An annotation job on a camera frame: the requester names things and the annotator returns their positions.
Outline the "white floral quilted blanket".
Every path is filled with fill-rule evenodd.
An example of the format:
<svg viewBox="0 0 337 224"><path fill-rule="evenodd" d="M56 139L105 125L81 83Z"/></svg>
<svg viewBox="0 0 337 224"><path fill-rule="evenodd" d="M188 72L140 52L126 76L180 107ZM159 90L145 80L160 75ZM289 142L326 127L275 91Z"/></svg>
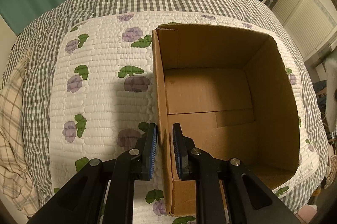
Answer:
<svg viewBox="0 0 337 224"><path fill-rule="evenodd" d="M50 99L50 173L54 191L91 159L116 158L156 120L152 30L161 24L226 25L270 34L285 62L300 124L299 167L276 195L298 211L327 168L327 147L312 82L296 66L296 47L277 18L271 27L196 12L149 11L89 19L62 39Z"/></svg>

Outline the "white louvered wardrobe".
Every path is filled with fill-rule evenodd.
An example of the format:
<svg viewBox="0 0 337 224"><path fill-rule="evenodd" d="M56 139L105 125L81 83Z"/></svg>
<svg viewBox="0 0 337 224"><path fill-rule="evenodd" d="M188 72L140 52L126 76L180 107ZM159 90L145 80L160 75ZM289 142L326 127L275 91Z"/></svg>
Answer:
<svg viewBox="0 0 337 224"><path fill-rule="evenodd" d="M304 60L320 50L336 31L336 9L331 0L278 0L273 12Z"/></svg>

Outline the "grey gingham bedspread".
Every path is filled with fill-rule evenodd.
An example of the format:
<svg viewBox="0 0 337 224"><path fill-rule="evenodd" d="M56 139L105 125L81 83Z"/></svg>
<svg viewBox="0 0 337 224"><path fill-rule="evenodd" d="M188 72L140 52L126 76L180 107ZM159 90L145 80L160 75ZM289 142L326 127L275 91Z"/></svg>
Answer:
<svg viewBox="0 0 337 224"><path fill-rule="evenodd" d="M300 100L299 170L277 189L277 195L291 211L303 207L323 180L327 168L327 139L320 120L314 88L294 41L272 11L257 0L67 0L45 12L17 37L3 74L10 74L27 49L31 50L23 85L22 135L29 176L43 205L52 196L51 187L63 174L74 171L76 156L83 147L69 151L57 171L50 170L50 157L61 155L61 146L49 145L50 96L59 51L66 35L76 36L90 19L113 16L109 30L121 34L128 27L149 33L150 27L165 22L206 22L272 32L287 49L287 67L292 69L295 97Z"/></svg>

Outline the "beige plaid blanket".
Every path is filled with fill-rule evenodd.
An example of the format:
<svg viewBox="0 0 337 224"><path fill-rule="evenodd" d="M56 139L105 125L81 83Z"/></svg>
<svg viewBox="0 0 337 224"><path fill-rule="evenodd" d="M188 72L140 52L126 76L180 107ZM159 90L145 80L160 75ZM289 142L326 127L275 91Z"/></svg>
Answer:
<svg viewBox="0 0 337 224"><path fill-rule="evenodd" d="M1 90L1 193L27 217L39 209L38 192L25 160L22 136L23 82L30 55L13 69Z"/></svg>

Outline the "brown cardboard box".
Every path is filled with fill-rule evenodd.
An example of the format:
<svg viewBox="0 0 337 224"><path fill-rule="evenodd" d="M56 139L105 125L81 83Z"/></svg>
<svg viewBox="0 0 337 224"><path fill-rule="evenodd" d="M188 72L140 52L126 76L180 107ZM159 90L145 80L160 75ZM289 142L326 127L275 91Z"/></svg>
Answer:
<svg viewBox="0 0 337 224"><path fill-rule="evenodd" d="M248 28L167 24L152 40L166 211L196 212L195 184L177 174L173 125L221 160L240 159L270 189L298 169L299 105L280 39Z"/></svg>

